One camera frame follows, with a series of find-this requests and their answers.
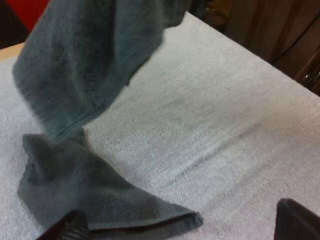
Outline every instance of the towel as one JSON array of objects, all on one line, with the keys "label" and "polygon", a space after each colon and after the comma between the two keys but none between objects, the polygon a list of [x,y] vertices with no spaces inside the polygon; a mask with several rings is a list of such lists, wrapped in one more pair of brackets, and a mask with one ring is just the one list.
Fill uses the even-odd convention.
[{"label": "towel", "polygon": [[190,4],[51,0],[13,68],[48,139],[58,143],[100,116]]},{"label": "towel", "polygon": [[38,134],[22,144],[29,159],[18,196],[45,228],[72,210],[84,211],[99,240],[163,240],[203,224],[199,213],[127,182],[89,150],[82,129],[60,144]]}]

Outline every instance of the dark gray towel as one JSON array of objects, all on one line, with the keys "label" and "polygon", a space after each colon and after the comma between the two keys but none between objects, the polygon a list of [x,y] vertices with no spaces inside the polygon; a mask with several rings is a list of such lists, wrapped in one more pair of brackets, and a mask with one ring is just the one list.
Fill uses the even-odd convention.
[{"label": "dark gray towel", "polygon": [[13,68],[47,137],[57,143],[101,115],[190,3],[51,0]]},{"label": "dark gray towel", "polygon": [[199,213],[165,202],[122,178],[90,152],[83,130],[50,144],[23,136],[29,159],[19,197],[46,228],[71,210],[83,210],[93,239],[162,240],[203,224]]}]

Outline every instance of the dark wood surface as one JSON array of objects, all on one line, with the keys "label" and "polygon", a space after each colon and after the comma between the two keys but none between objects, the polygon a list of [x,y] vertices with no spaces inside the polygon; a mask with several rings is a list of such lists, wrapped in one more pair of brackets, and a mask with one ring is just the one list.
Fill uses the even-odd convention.
[{"label": "dark wood surface", "polygon": [[320,0],[234,0],[225,35],[315,91],[319,14]]},{"label": "dark wood surface", "polygon": [[5,0],[0,0],[0,49],[23,43],[29,31]]}]

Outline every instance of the wooden cabinet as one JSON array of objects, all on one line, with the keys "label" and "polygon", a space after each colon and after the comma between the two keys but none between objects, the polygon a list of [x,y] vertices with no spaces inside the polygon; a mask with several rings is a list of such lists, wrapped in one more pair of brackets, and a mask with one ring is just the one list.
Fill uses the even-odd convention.
[{"label": "wooden cabinet", "polygon": [[316,91],[320,0],[233,0],[225,35]]}]

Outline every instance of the black object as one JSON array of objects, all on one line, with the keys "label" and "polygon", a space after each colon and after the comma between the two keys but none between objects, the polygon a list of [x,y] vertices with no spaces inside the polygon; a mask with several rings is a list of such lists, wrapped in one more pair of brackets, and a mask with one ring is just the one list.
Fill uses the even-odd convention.
[{"label": "black object", "polygon": [[5,0],[0,0],[0,49],[23,43],[29,31]]},{"label": "black object", "polygon": [[274,240],[320,240],[320,217],[292,199],[277,204]]},{"label": "black object", "polygon": [[13,75],[55,143],[100,116],[191,0],[51,0]]},{"label": "black object", "polygon": [[196,18],[205,21],[207,4],[208,0],[192,0],[189,13],[191,13]]},{"label": "black object", "polygon": [[22,138],[29,159],[18,196],[45,228],[79,209],[93,240],[164,240],[203,224],[199,213],[130,184],[92,153],[84,131],[60,144]]},{"label": "black object", "polygon": [[72,210],[36,240],[90,240],[87,218],[83,211]]}]

